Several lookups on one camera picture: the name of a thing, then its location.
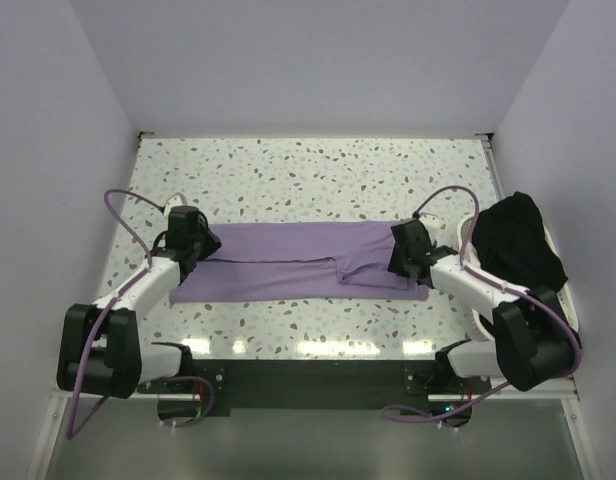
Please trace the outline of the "purple t shirt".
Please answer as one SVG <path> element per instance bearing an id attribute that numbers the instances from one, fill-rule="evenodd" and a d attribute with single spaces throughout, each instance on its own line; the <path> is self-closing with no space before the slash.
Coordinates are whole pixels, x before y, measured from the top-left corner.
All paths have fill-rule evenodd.
<path id="1" fill-rule="evenodd" d="M 235 223 L 220 248 L 170 294 L 173 303 L 315 298 L 424 301 L 428 289 L 389 271 L 385 221 Z"/>

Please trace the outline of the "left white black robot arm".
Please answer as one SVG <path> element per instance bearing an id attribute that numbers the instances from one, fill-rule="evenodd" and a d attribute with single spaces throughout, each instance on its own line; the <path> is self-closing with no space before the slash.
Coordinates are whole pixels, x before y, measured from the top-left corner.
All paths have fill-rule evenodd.
<path id="1" fill-rule="evenodd" d="M 173 342 L 145 345 L 140 321 L 221 242 L 193 206 L 172 208 L 160 237 L 165 244 L 154 246 L 139 272 L 96 302 L 67 310 L 56 374 L 61 390 L 125 399 L 159 379 L 173 392 L 193 385 L 190 348 Z"/>

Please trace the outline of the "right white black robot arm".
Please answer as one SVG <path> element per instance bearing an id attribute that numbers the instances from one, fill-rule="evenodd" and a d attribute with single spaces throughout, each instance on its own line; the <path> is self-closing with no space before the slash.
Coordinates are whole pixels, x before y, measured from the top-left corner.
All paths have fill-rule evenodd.
<path id="1" fill-rule="evenodd" d="M 495 376 L 528 391 L 578 369 L 580 340 L 554 291 L 527 290 L 469 264 L 462 251 L 434 245 L 430 226 L 418 218 L 391 233 L 390 272 L 456 297 L 490 325 L 490 340 L 464 341 L 438 354 L 433 379 L 440 390 L 454 393 L 469 377 Z"/>

